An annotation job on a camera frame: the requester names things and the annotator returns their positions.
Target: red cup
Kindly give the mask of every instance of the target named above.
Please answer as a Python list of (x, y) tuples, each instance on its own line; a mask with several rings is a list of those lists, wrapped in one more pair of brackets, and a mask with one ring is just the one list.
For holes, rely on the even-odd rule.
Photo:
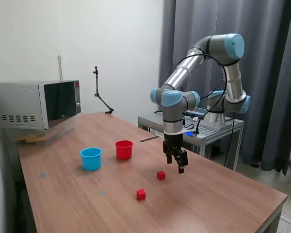
[(128, 140), (122, 140), (115, 143), (116, 157), (118, 159), (130, 159), (132, 154), (133, 142)]

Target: black cable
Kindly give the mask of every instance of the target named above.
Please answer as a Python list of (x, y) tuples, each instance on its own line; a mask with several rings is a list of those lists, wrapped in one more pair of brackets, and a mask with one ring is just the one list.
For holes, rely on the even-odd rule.
[(216, 87), (208, 94), (208, 95), (206, 95), (206, 96), (203, 96), (203, 97), (201, 97), (200, 99), (202, 100), (202, 99), (204, 99), (204, 98), (207, 98), (208, 96), (210, 96), (218, 87), (219, 87), (219, 85), (220, 85), (220, 82), (221, 82), (221, 80), (222, 80), (222, 78), (223, 77), (221, 77), (220, 78), (220, 80), (219, 80), (219, 82), (218, 82), (218, 84), (216, 85)]
[(194, 128), (194, 124), (188, 125), (188, 126), (184, 126), (187, 130), (191, 130)]
[[(223, 98), (223, 96), (225, 95), (225, 91), (226, 91), (226, 88), (227, 88), (227, 81), (226, 81), (226, 77), (227, 77), (227, 74), (226, 74), (226, 70), (224, 69), (224, 66), (222, 65), (222, 63), (221, 62), (219, 62), (217, 59), (215, 59), (213, 56), (211, 56), (211, 55), (209, 55), (209, 54), (205, 54), (205, 53), (199, 53), (199, 54), (193, 54), (193, 55), (189, 55), (189, 56), (186, 56), (186, 57), (184, 57), (184, 58), (182, 58), (178, 63), (177, 63), (177, 66), (181, 63), (181, 62), (183, 62), (185, 59), (187, 59), (187, 58), (190, 58), (190, 57), (195, 57), (195, 56), (206, 56), (206, 57), (209, 57), (209, 58), (211, 58), (211, 59), (213, 59), (213, 60), (215, 60), (216, 62), (217, 62), (217, 64), (221, 67), (221, 69), (223, 70), (223, 73), (224, 73), (224, 78), (225, 78), (225, 85), (224, 85), (224, 90), (223, 90), (223, 92), (222, 92), (222, 94), (221, 94), (221, 96), (219, 97), (219, 99), (218, 99), (218, 101), (210, 108), (210, 109), (208, 109), (207, 110), (207, 112), (204, 114), (204, 116), (207, 114), (207, 113), (209, 113), (209, 112), (211, 112), (213, 109), (214, 109), (214, 107), (220, 102), (220, 100)], [(198, 121), (198, 123), (197, 123), (197, 126), (196, 126), (196, 130), (195, 130), (195, 132), (196, 132), (196, 134), (198, 134), (198, 126), (199, 126), (199, 123), (200, 123), (200, 120)]]
[(232, 136), (233, 136), (233, 132), (234, 132), (234, 124), (235, 124), (235, 113), (233, 113), (233, 126), (232, 126), (231, 138), (229, 139), (227, 152), (226, 152), (226, 157), (225, 157), (225, 161), (224, 161), (224, 166), (226, 165), (227, 155), (228, 155), (228, 152), (229, 152), (229, 147), (231, 146)]
[(198, 122), (197, 122), (197, 125), (196, 125), (196, 130), (195, 130), (195, 133), (196, 134), (199, 134), (198, 132), (198, 127), (199, 127), (199, 123), (200, 123), (201, 119), (198, 119)]
[(215, 59), (213, 56), (211, 56), (211, 55), (209, 55), (209, 54), (205, 54), (205, 53), (199, 53), (199, 54), (193, 54), (193, 55), (186, 56), (186, 57), (182, 58), (182, 59), (177, 63), (176, 66), (178, 66), (178, 65), (179, 65), (181, 62), (183, 62), (185, 59), (188, 59), (188, 58), (190, 58), (190, 57), (196, 57), (196, 56), (205, 56), (205, 57), (209, 57), (209, 58), (215, 60), (215, 61), (218, 63), (218, 65), (222, 68), (222, 70), (223, 70), (223, 72), (224, 72), (224, 78), (225, 78), (224, 90), (223, 90), (221, 96), (219, 97), (218, 101), (217, 101), (217, 102), (216, 102), (216, 103), (215, 103), (215, 104), (214, 104), (210, 109), (207, 110), (207, 112), (204, 114), (204, 116), (205, 116), (208, 112), (210, 112), (210, 111), (212, 111), (212, 110), (214, 109), (214, 107), (215, 107), (215, 106), (220, 102), (220, 100), (221, 100), (221, 99), (223, 98), (223, 96), (225, 95), (225, 91), (226, 91), (226, 88), (227, 88), (227, 81), (226, 81), (227, 74), (226, 74), (226, 71), (225, 71), (225, 69), (224, 69), (224, 66), (222, 65), (221, 62), (219, 62), (219, 61), (218, 61), (217, 59)]

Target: blue joint cap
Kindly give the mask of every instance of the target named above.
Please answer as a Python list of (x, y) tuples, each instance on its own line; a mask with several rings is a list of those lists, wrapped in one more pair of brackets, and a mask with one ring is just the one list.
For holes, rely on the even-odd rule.
[(222, 93), (223, 91), (214, 91), (209, 97), (220, 96)]
[(195, 107), (197, 107), (200, 103), (200, 96), (196, 91), (191, 91), (191, 92), (195, 96)]
[(163, 107), (171, 107), (176, 105), (182, 100), (181, 91), (164, 91), (162, 93), (162, 102)]
[(157, 99), (156, 99), (156, 93), (158, 89), (159, 89), (158, 87), (153, 88), (150, 94), (151, 101), (155, 104), (158, 104)]
[(242, 104), (242, 108), (239, 110), (239, 113), (244, 114), (248, 111), (251, 103), (251, 96), (247, 96)]
[(230, 58), (238, 60), (244, 53), (244, 40), (239, 34), (227, 34), (225, 40), (225, 49)]

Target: microwave door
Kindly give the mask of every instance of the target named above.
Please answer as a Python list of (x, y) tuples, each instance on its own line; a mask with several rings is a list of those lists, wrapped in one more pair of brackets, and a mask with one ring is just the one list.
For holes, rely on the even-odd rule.
[(44, 85), (48, 128), (77, 114), (74, 82), (51, 83)]

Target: blue cup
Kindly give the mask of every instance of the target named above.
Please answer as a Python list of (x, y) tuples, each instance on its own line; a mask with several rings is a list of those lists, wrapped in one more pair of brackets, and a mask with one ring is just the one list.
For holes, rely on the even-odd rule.
[(90, 147), (81, 150), (83, 169), (88, 171), (95, 171), (101, 166), (102, 150), (95, 147)]

